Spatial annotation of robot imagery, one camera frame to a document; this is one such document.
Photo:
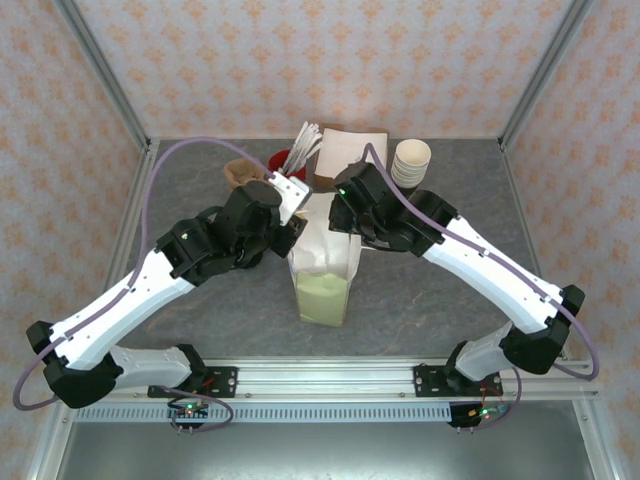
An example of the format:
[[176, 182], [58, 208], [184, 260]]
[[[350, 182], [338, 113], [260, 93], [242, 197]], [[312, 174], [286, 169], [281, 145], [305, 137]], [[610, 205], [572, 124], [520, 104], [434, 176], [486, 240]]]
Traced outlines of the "green floral paper gift bag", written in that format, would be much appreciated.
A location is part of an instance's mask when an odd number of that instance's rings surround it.
[[340, 326], [360, 262], [361, 240], [329, 229], [333, 200], [330, 193], [310, 197], [301, 211], [307, 224], [287, 260], [300, 320]]

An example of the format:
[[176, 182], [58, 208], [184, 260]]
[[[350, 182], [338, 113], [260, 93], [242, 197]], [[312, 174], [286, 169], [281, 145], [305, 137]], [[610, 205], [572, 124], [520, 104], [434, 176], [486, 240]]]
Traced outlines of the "stack of paper cups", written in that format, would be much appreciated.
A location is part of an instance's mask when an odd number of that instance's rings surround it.
[[418, 139], [401, 141], [395, 150], [391, 178], [404, 189], [417, 187], [426, 174], [432, 158], [430, 146]]

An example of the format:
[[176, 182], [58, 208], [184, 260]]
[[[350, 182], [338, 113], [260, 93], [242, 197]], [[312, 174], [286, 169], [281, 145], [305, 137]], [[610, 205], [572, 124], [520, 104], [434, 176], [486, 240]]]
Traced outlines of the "brown pulp cup carrier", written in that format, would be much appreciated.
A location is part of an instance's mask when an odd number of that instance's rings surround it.
[[226, 163], [223, 174], [231, 190], [251, 181], [265, 181], [264, 172], [245, 158], [237, 158]]

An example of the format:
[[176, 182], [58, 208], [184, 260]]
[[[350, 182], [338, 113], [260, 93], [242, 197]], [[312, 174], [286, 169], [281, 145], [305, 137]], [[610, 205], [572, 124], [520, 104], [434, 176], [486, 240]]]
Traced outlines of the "small circuit board with LEDs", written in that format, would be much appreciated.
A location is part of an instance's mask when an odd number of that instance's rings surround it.
[[204, 426], [208, 419], [208, 407], [201, 402], [187, 401], [184, 397], [171, 399], [167, 403], [169, 409], [168, 418], [171, 425], [178, 431], [195, 430]]
[[474, 432], [488, 427], [509, 412], [504, 403], [485, 405], [481, 402], [453, 402], [450, 404], [451, 419], [448, 425], [456, 431]]

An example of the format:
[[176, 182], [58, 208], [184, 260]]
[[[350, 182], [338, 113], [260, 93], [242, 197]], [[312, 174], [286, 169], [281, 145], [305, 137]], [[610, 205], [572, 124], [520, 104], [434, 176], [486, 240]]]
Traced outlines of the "brushed metal shelf panel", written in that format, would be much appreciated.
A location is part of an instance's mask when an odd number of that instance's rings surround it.
[[580, 435], [559, 425], [236, 424], [179, 435], [79, 424], [56, 480], [595, 480]]

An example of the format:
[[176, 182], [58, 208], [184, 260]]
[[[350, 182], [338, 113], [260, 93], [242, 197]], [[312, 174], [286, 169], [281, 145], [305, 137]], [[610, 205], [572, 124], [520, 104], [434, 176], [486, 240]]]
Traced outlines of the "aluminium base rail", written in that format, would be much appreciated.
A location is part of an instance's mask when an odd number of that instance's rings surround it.
[[[205, 359], [207, 366], [234, 366], [238, 370], [237, 402], [417, 402], [413, 368], [419, 364], [440, 366], [443, 358], [406, 356], [372, 357], [239, 357]], [[519, 370], [521, 400], [599, 399], [599, 381], [573, 378], [556, 368], [546, 375]], [[147, 386], [116, 389], [99, 402], [148, 400]]]

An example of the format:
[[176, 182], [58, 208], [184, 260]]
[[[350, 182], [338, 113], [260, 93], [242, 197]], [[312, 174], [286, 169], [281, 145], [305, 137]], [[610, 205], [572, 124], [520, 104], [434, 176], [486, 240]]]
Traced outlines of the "aluminium frame post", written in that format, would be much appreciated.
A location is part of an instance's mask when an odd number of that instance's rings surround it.
[[554, 73], [570, 42], [576, 35], [594, 0], [571, 0], [569, 8], [551, 38], [502, 134], [497, 138], [502, 152], [516, 139], [534, 105]]
[[127, 132], [138, 147], [146, 149], [150, 144], [150, 137], [146, 134], [124, 88], [117, 79], [106, 54], [84, 18], [78, 3], [76, 0], [52, 1], [96, 73], [121, 120], [124, 122]]

